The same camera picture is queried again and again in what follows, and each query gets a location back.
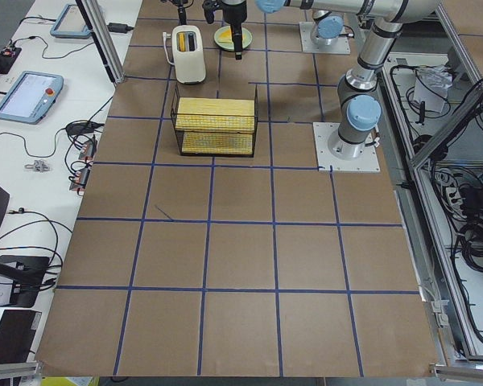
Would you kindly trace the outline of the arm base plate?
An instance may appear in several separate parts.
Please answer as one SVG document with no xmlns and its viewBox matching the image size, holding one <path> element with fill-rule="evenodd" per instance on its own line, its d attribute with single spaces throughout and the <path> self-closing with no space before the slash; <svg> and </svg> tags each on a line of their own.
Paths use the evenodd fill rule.
<svg viewBox="0 0 483 386">
<path fill-rule="evenodd" d="M 366 146 L 371 135 L 361 143 L 344 142 L 338 133 L 337 122 L 314 122 L 316 158 L 320 171 L 349 173 L 378 173 L 380 166 L 375 146 Z"/>
<path fill-rule="evenodd" d="M 349 39 L 346 36 L 339 35 L 335 39 L 314 40 L 311 36 L 314 26 L 314 22 L 299 23 L 300 42 L 303 52 L 331 55 L 350 54 Z"/>
</svg>

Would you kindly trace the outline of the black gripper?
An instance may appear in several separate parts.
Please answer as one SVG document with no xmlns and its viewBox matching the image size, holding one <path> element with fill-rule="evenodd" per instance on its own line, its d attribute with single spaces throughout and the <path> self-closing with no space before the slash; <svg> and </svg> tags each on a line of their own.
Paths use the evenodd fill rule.
<svg viewBox="0 0 483 386">
<path fill-rule="evenodd" d="M 180 25 L 186 24 L 186 10 L 193 4 L 193 0 L 161 0 L 161 2 L 170 2 L 178 8 L 178 16 Z"/>
<path fill-rule="evenodd" d="M 242 25 L 240 23 L 230 24 L 232 41 L 234 44 L 235 59 L 242 59 Z"/>
</svg>

